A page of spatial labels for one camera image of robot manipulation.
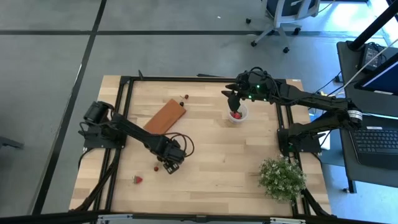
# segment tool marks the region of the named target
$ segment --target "potted plant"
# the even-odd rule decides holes
[[[305,189],[305,174],[296,162],[280,155],[278,159],[265,159],[260,165],[259,187],[280,202],[291,202]]]

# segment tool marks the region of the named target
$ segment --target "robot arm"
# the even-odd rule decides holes
[[[222,91],[222,93],[228,97],[231,111],[238,110],[240,99],[268,101],[270,104],[277,103],[284,106],[302,105],[325,110],[325,114],[311,123],[295,123],[290,125],[289,129],[282,130],[285,132],[285,140],[300,149],[304,149],[300,142],[305,139],[318,140],[321,137],[319,132],[336,128],[355,130],[361,127],[362,112],[350,99],[301,91],[295,86],[286,84],[284,80],[273,79],[258,67],[239,74],[235,83],[226,85],[226,88],[231,91]],[[316,150],[308,149],[309,152],[319,152],[319,150],[319,146]]]
[[[113,112],[114,108],[112,105],[101,101],[93,102],[83,119],[89,127],[99,126],[102,138],[116,141],[118,136],[123,133],[142,142],[145,148],[156,155],[160,162],[164,163],[163,166],[169,174],[172,174],[179,168],[178,165],[184,161],[187,155],[185,150],[181,150],[180,144],[176,140],[170,139],[164,134],[148,133],[118,113],[111,113],[112,119],[109,120],[109,110]],[[87,136],[91,133],[83,132],[81,134]]]

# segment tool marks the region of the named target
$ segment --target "office chair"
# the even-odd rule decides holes
[[[272,35],[277,29],[279,35],[285,40],[286,47],[284,53],[289,52],[289,41],[286,33],[282,28],[284,26],[293,26],[295,30],[293,35],[299,34],[301,26],[293,22],[305,19],[307,17],[315,17],[318,15],[320,0],[261,0],[262,10],[266,17],[273,21],[272,25],[266,27],[264,32],[251,45],[255,47],[257,43],[266,35]],[[246,23],[250,24],[251,19],[247,18]]]

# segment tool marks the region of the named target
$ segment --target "plastic cup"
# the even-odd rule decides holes
[[[248,108],[243,104],[241,104],[241,106],[238,109],[238,112],[242,113],[241,119],[236,119],[236,118],[232,117],[231,112],[232,112],[231,110],[228,110],[228,118],[234,124],[242,123],[246,118],[248,118],[248,115],[249,115]]]

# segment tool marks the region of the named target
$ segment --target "wooden tabletop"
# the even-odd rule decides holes
[[[104,76],[98,100],[114,104],[120,76]],[[287,80],[302,90],[300,80]],[[190,136],[195,153],[180,169],[168,174],[162,166],[154,171],[156,157],[141,142],[128,137],[122,150],[114,189],[112,211],[208,214],[208,215],[281,215],[291,216],[289,203],[277,203],[257,186],[259,164],[277,157],[279,147],[275,105],[262,101],[244,101],[248,119],[237,125],[228,120],[228,104],[221,94],[225,83],[134,82],[128,119],[143,126],[169,99],[180,101],[186,94],[187,112],[169,130]],[[285,125],[287,118],[282,108]],[[293,106],[295,122],[308,123],[308,111]],[[81,162],[70,208],[79,206],[98,182],[104,149],[95,149]],[[319,161],[301,153],[307,188],[330,212],[328,196]],[[138,175],[144,180],[133,184]],[[104,207],[108,186],[103,191]],[[298,200],[302,211],[301,200]]]

